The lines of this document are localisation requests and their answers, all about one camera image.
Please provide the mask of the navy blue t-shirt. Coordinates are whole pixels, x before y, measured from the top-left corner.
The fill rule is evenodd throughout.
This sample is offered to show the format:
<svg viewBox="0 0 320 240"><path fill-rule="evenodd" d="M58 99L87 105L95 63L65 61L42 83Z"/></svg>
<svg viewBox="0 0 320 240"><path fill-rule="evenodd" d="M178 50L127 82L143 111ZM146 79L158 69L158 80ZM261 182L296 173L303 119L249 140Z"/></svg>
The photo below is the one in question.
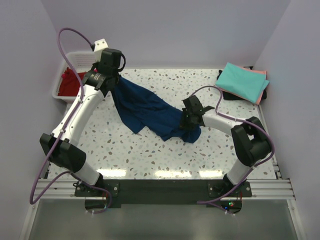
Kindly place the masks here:
<svg viewBox="0 0 320 240"><path fill-rule="evenodd" d="M191 144L201 135L199 125L191 130L180 128L183 116L180 109L123 77L119 78L111 94L120 119L134 134L148 127L163 141L180 138Z"/></svg>

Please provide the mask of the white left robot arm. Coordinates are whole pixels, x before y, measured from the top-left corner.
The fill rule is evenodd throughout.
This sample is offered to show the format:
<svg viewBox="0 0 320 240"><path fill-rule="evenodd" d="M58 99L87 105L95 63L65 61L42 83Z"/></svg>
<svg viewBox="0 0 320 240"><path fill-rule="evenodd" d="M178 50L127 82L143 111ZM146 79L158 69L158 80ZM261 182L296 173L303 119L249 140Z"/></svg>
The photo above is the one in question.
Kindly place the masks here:
<svg viewBox="0 0 320 240"><path fill-rule="evenodd" d="M84 75L77 97L60 125L39 140L46 158L85 182L85 189L92 196L103 192L102 176L87 162L87 155L78 148L78 143L94 110L119 82L125 64L126 58L120 50L103 49L100 59Z"/></svg>

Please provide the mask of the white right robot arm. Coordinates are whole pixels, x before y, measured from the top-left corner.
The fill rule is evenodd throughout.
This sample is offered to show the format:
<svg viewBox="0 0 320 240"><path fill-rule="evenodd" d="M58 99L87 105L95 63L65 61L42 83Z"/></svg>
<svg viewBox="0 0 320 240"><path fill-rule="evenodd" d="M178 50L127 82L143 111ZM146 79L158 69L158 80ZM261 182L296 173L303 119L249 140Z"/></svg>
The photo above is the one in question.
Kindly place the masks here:
<svg viewBox="0 0 320 240"><path fill-rule="evenodd" d="M236 161L223 177L223 192L230 197L240 190L240 183L255 164L274 152L274 145L257 117L248 119L223 115L212 106L204 107L195 96L183 100L180 127L193 130L202 126L232 137Z"/></svg>

